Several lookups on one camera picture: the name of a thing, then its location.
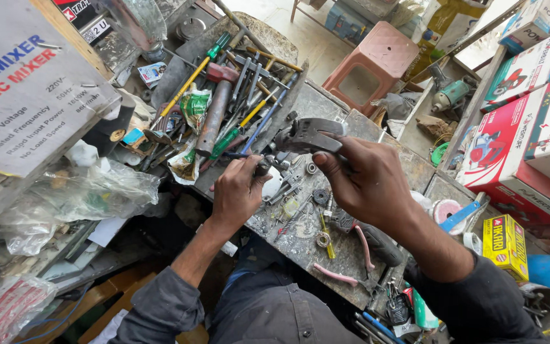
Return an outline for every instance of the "person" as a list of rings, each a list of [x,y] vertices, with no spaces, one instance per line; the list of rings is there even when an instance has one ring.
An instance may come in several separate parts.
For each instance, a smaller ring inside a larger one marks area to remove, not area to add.
[[[340,160],[317,152],[313,161],[328,178],[338,206],[370,223],[414,257],[409,282],[447,324],[455,342],[546,343],[513,278],[463,247],[439,228],[411,197],[397,151],[387,145],[338,137]],[[213,213],[186,249],[137,291],[133,308],[110,344],[173,343],[203,321],[197,286],[222,245],[256,212],[263,184],[252,178],[261,157],[233,160],[215,182]],[[279,264],[235,274],[209,328],[210,343],[363,343],[317,297],[293,283]]]

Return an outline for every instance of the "dark sleeve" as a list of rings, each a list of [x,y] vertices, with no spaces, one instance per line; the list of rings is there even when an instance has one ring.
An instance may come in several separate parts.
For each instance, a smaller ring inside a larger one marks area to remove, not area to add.
[[[546,343],[530,316],[514,279],[492,261],[472,252],[474,270],[455,283],[435,282],[410,262],[404,278],[460,342]]]
[[[169,266],[131,298],[133,308],[108,344],[175,343],[180,332],[190,331],[205,316],[199,290]]]

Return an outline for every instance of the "blue handle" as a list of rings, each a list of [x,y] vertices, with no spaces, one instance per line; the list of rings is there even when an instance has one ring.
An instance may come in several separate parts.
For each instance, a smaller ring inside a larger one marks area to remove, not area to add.
[[[373,317],[370,316],[370,314],[368,314],[367,312],[362,312],[362,316],[364,317],[364,319],[370,321],[370,323],[377,327],[377,329],[379,329],[379,331],[383,332],[388,338],[390,338],[391,340],[395,341],[396,343],[398,344],[405,344],[402,340],[396,338],[396,336],[392,333],[392,331],[388,330],[387,327],[385,327],[384,325],[382,325],[380,322],[378,322],[377,320],[375,320]]]
[[[294,73],[294,75],[292,75],[292,77],[290,78],[290,81],[286,84],[286,86],[288,86],[288,87],[292,86],[292,84],[296,81],[297,78],[298,78],[298,73]],[[243,146],[243,149],[241,150],[241,153],[245,153],[245,152],[248,151],[249,146],[252,145],[252,143],[256,139],[256,136],[258,136],[258,134],[260,134],[260,131],[266,125],[266,122],[269,120],[269,118],[271,118],[271,114],[273,114],[275,112],[275,109],[277,109],[277,107],[279,106],[279,103],[281,103],[281,100],[284,98],[284,96],[286,96],[287,92],[288,92],[288,90],[284,89],[281,92],[281,94],[279,94],[279,97],[275,101],[275,104],[273,106],[271,106],[271,109],[266,114],[266,116],[263,118],[262,122],[260,122],[260,124],[258,125],[258,128],[256,128],[256,131],[254,132],[252,137],[250,137],[248,142],[245,144],[245,146]]]
[[[455,214],[449,216],[447,220],[445,220],[443,223],[439,223],[439,226],[442,230],[449,233],[455,225],[462,222],[468,215],[475,212],[478,208],[481,207],[481,204],[478,201],[474,201],[470,203],[469,205],[462,208],[462,210],[456,212]]]

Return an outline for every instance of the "pliers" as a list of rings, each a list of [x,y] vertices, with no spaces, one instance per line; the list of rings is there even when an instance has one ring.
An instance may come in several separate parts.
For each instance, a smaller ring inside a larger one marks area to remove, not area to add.
[[[378,281],[372,279],[369,276],[369,272],[371,272],[372,270],[375,269],[375,265],[373,265],[373,263],[370,261],[369,244],[366,242],[366,238],[364,238],[364,234],[362,233],[362,230],[360,229],[360,226],[354,226],[354,228],[355,228],[356,232],[358,233],[358,236],[360,237],[360,241],[362,242],[362,247],[363,247],[363,251],[364,251],[364,263],[366,265],[366,272],[367,272],[366,273],[366,278],[364,280],[357,280],[353,277],[349,277],[349,276],[345,276],[345,275],[341,275],[341,274],[336,274],[332,271],[327,270],[326,268],[324,268],[323,266],[319,265],[316,262],[314,263],[314,268],[317,269],[318,271],[320,271],[321,273],[325,274],[328,277],[332,277],[336,280],[340,280],[340,281],[343,281],[345,283],[349,283],[353,287],[355,287],[356,285],[358,285],[360,283],[364,288],[366,288],[366,290],[372,296],[373,291],[375,290],[376,287],[379,287],[382,290],[385,290],[385,288],[382,287],[381,285],[379,285]]]

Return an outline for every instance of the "red hammer head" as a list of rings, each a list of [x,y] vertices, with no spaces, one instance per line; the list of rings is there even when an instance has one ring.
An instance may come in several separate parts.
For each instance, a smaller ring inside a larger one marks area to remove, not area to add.
[[[239,79],[239,72],[226,66],[220,66],[216,63],[210,62],[207,65],[207,80],[210,82],[221,82],[226,80],[234,84]]]

